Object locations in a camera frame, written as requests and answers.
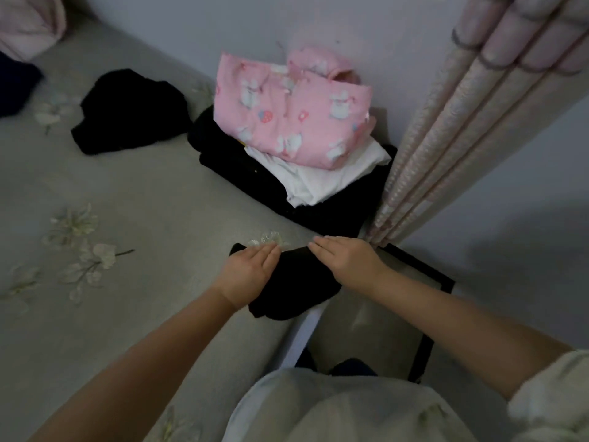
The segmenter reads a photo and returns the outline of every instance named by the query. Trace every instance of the white sleeve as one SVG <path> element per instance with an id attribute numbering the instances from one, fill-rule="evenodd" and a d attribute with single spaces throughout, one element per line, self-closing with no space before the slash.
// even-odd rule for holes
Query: white sleeve
<path id="1" fill-rule="evenodd" d="M 514 442 L 589 439 L 589 351 L 569 352 L 529 379 L 508 413 L 525 428 Z"/>

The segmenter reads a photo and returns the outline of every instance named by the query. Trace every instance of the hand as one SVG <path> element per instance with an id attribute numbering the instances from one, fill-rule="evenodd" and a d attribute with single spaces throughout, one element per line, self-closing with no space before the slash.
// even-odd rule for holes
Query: hand
<path id="1" fill-rule="evenodd" d="M 229 256 L 211 285 L 239 310 L 257 298 L 278 264 L 280 247 L 275 243 L 250 246 Z"/>
<path id="2" fill-rule="evenodd" d="M 309 249 L 340 284 L 359 293 L 370 293 L 388 268 L 372 247 L 359 238 L 313 237 Z"/>

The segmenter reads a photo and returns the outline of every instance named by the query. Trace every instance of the folded black clothing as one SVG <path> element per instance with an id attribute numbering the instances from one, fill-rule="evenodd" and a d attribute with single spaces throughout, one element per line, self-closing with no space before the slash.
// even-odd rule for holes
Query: folded black clothing
<path id="1" fill-rule="evenodd" d="M 391 169 L 391 164 L 379 165 L 327 200 L 294 208 L 286 201 L 286 190 L 280 181 L 246 154 L 243 144 L 218 127 L 213 107 L 196 119 L 188 132 L 188 142 L 201 152 L 202 165 L 274 212 L 321 235 L 357 237 L 364 221 L 376 210 Z M 383 148 L 394 158 L 396 148 Z"/>
<path id="2" fill-rule="evenodd" d="M 236 243 L 229 254 L 244 248 Z M 270 280 L 249 309 L 256 318 L 284 321 L 328 300 L 341 288 L 331 270 L 309 248 L 283 251 Z"/>
<path id="3" fill-rule="evenodd" d="M 0 52 L 0 118 L 20 112 L 42 78 L 33 64 L 18 62 Z"/>
<path id="4" fill-rule="evenodd" d="M 131 69 L 100 76 L 81 106 L 84 120 L 72 129 L 72 136 L 86 155 L 169 140 L 191 126 L 180 91 Z"/>

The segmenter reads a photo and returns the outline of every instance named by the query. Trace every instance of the patterned curtain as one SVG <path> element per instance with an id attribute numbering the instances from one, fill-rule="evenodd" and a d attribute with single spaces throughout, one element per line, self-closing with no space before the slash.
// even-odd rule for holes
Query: patterned curtain
<path id="1" fill-rule="evenodd" d="M 428 209 L 480 178 L 481 167 L 497 165 L 498 155 L 583 97 L 588 32 L 589 0 L 468 0 L 401 141 L 367 240 L 398 242 Z"/>

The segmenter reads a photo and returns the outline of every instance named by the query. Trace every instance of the wall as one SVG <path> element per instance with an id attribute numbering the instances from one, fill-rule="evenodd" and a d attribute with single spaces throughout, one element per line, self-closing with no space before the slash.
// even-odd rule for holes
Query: wall
<path id="1" fill-rule="evenodd" d="M 426 94 L 464 1 L 77 0 L 211 77 L 221 51 L 280 62 L 279 44 L 328 46 L 376 87 L 373 104 L 387 109 L 380 132 L 393 143 Z M 402 244 L 453 276 L 456 294 L 580 347 L 589 346 L 588 109 L 589 99 L 578 103 Z M 504 402 L 438 348 L 425 380 L 480 441 L 512 433 Z"/>

